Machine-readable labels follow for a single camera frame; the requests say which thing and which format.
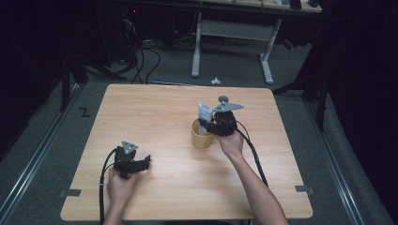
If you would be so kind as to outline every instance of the yellow cup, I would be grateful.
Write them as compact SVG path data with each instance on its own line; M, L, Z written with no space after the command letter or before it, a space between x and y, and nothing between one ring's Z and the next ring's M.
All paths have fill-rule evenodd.
M207 132L205 135L199 133L199 119L193 121L191 135L192 144L198 149L208 148L213 141L213 135L211 135L211 133Z

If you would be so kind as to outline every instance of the person's left hand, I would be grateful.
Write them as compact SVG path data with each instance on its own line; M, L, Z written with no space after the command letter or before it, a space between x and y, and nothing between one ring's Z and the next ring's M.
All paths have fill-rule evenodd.
M120 172L115 171L113 167L109 169L107 191L111 204L126 206L139 174L139 172L129 174L129 179L125 180L120 177Z

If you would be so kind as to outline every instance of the hand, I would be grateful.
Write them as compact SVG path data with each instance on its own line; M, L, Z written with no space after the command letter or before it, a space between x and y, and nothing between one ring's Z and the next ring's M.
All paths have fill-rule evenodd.
M243 157L243 137L237 131L234 131L233 134L226 137L214 135L214 138L219 141L222 151L229 159L232 160Z
M129 179L125 180L120 177L120 172L115 171L115 168L109 169L109 178L107 184L107 191L111 204L125 207L129 201L135 182L139 173L129 174Z

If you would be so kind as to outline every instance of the dark background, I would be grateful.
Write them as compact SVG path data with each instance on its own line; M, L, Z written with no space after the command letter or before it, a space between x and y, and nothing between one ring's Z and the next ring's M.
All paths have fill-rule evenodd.
M104 66L125 59L117 7L19 1L0 7L0 147L3 158L29 117L61 75L65 52L79 50ZM283 20L277 43L314 46L298 80L329 76L328 90L347 139L375 191L398 221L398 7L396 1L323 1L324 14L345 17L328 23ZM173 45L191 27L192 12L140 11L143 32ZM311 88L307 83L302 89Z

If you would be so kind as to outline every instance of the person's right hand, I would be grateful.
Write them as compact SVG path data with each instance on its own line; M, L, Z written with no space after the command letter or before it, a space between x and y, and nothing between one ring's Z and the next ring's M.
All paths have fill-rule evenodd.
M232 160L243 157L243 137L237 131L225 137L214 135L214 138L219 141L222 151L229 159Z

